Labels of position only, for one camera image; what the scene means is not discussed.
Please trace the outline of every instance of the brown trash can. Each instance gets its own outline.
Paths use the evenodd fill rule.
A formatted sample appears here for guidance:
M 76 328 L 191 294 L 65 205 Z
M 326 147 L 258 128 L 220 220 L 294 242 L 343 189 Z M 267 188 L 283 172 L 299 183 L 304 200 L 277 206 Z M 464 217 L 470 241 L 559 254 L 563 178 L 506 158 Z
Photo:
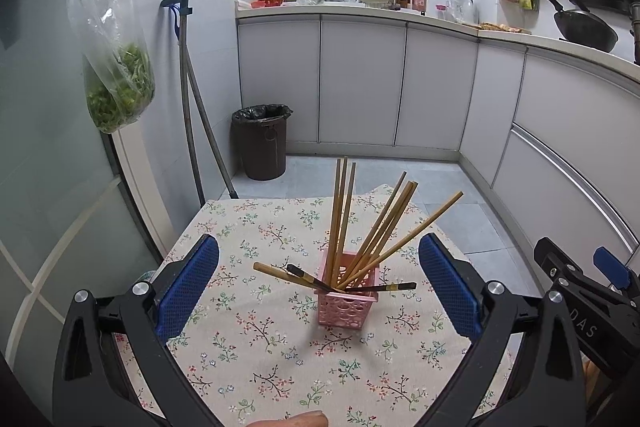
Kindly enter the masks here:
M 236 147 L 247 177 L 274 180 L 287 168 L 287 118 L 292 110 L 286 105 L 253 105 L 231 116 Z

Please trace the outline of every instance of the frying pan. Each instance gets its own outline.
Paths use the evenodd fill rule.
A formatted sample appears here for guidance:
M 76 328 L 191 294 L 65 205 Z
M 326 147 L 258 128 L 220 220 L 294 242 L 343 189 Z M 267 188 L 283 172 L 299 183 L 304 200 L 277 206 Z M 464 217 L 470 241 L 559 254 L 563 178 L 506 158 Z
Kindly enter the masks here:
M 570 0 L 579 10 L 565 10 L 557 0 L 548 0 L 556 8 L 554 20 L 562 36 L 569 42 L 575 42 L 590 48 L 609 53 L 618 42 L 618 34 L 595 16 L 579 0 Z

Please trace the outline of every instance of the pink plastic basket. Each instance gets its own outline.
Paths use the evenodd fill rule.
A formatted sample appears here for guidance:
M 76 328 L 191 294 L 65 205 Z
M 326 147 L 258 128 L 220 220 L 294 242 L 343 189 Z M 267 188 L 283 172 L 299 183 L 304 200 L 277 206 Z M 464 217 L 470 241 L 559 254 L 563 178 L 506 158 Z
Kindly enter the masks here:
M 318 273 L 324 275 L 327 249 L 322 254 L 322 263 Z M 353 252 L 343 252 L 340 257 L 340 272 L 351 264 L 356 256 Z M 361 286 L 375 286 L 378 282 L 379 270 L 374 268 L 362 280 Z M 354 293 L 346 297 L 343 293 L 324 293 L 314 291 L 318 295 L 318 324 L 337 328 L 353 328 L 359 330 L 369 315 L 374 302 L 378 302 L 378 292 Z

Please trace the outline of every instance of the green vegetable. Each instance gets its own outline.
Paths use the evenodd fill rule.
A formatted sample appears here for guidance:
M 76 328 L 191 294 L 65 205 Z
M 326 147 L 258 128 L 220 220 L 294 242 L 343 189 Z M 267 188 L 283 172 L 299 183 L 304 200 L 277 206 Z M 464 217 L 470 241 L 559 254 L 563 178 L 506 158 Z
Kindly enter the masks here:
M 89 114 L 95 126 L 107 134 L 136 121 L 156 90 L 149 57 L 137 45 L 121 47 L 113 58 L 117 65 L 109 68 L 114 74 L 109 87 L 97 80 L 86 92 Z

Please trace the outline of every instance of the table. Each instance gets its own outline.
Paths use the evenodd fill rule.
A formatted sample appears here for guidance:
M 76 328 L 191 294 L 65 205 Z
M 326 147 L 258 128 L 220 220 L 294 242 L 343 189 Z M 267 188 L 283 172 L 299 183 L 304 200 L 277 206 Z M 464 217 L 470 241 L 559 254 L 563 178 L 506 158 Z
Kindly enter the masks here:
M 354 196 L 345 250 L 358 249 L 391 191 L 382 185 Z M 380 271 L 383 283 L 415 281 L 417 289 L 380 293 L 362 330 L 320 327 L 312 290 L 252 269 L 254 261 L 294 263 L 317 274 L 332 199 L 208 201 L 160 267 L 185 256 L 203 233 L 218 240 L 218 268 L 180 336 L 167 344 L 227 426 L 315 409 L 334 426 L 413 425 L 468 349 L 418 265 L 419 237 Z M 390 241 L 424 219 L 409 204 Z M 465 259 L 437 226 L 427 232 Z M 126 337 L 116 341 L 142 406 L 161 414 Z M 506 353 L 479 412 L 495 405 L 512 365 Z

